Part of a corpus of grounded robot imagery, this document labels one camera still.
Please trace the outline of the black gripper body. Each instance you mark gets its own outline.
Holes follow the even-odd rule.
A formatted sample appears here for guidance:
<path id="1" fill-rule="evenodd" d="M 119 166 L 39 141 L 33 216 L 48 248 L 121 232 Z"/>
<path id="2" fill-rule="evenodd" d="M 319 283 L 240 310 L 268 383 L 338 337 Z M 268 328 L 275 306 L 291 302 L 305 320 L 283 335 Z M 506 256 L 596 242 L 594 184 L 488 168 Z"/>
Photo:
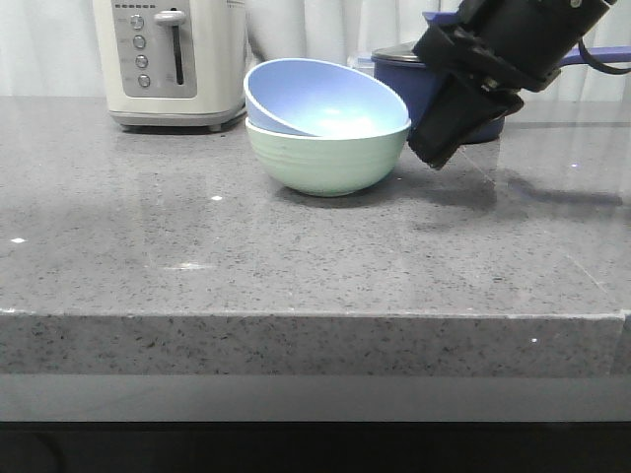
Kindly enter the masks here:
<path id="1" fill-rule="evenodd" d="M 432 70 L 476 79 L 487 89 L 526 89 L 538 93 L 561 74 L 558 66 L 528 72 L 520 64 L 520 52 L 517 58 L 502 57 L 460 24 L 431 24 L 414 44 L 412 52 Z"/>

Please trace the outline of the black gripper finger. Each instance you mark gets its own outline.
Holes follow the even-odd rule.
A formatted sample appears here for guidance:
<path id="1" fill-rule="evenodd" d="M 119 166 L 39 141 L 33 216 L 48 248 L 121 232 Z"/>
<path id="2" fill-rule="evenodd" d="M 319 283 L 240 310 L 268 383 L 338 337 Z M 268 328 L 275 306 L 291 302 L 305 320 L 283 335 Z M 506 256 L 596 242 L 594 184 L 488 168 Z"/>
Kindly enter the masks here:
<path id="1" fill-rule="evenodd" d="M 487 92 L 449 75 L 412 127 L 408 145 L 423 163 L 441 169 L 471 133 L 523 106 L 513 91 Z"/>

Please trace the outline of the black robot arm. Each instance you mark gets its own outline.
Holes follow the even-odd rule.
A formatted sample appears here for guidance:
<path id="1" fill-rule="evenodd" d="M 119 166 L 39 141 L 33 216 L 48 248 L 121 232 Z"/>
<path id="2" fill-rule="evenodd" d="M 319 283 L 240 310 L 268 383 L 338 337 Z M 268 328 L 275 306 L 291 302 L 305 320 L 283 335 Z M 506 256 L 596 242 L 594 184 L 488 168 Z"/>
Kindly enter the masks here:
<path id="1" fill-rule="evenodd" d="M 418 158 L 441 169 L 467 137 L 519 111 L 522 89 L 541 92 L 561 59 L 612 7 L 610 1 L 463 1 L 413 47 L 445 81 L 411 130 Z"/>

